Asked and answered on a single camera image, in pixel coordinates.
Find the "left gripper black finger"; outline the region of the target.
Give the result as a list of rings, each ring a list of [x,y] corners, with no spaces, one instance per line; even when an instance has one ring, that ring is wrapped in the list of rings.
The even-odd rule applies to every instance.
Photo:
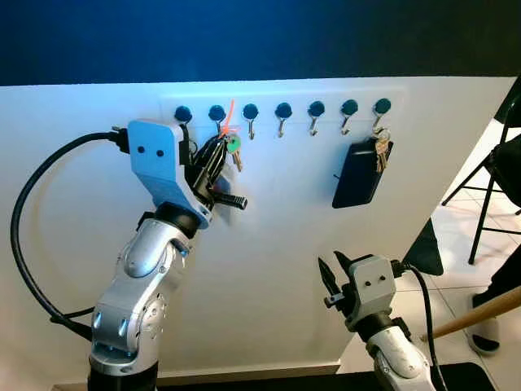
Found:
[[[219,141],[208,140],[195,154],[196,182],[215,182],[219,174]]]
[[[211,167],[211,189],[230,192],[231,182],[225,175],[228,166],[228,141],[225,137],[213,137],[213,163]]]

